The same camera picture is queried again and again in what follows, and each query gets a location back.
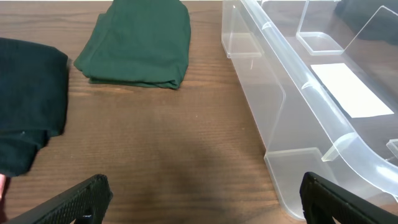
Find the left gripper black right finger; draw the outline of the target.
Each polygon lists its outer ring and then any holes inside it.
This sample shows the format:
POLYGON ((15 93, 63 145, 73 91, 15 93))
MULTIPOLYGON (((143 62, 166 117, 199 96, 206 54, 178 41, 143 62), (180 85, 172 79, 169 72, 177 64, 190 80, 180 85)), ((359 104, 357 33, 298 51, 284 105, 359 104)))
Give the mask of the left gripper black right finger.
POLYGON ((397 216, 352 194, 314 172, 300 185, 303 214, 308 224, 397 224, 397 216))

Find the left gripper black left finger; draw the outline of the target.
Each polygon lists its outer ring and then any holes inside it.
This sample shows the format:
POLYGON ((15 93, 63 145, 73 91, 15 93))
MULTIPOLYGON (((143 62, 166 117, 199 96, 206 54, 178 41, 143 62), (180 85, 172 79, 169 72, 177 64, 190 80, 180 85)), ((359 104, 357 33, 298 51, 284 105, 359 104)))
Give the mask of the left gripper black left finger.
POLYGON ((96 174, 7 224, 102 224, 112 197, 108 178, 96 174))

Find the clear plastic storage bin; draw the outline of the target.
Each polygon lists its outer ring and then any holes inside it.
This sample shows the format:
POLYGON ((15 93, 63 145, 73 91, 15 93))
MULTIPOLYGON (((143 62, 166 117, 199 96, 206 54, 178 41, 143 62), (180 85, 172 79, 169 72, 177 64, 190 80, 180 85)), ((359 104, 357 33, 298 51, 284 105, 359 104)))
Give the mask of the clear plastic storage bin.
POLYGON ((306 172, 397 213, 397 45, 359 39, 335 14, 340 1, 223 1, 224 50, 279 202, 298 220, 306 172), (331 63, 345 63, 394 113, 351 118, 311 68, 331 63))

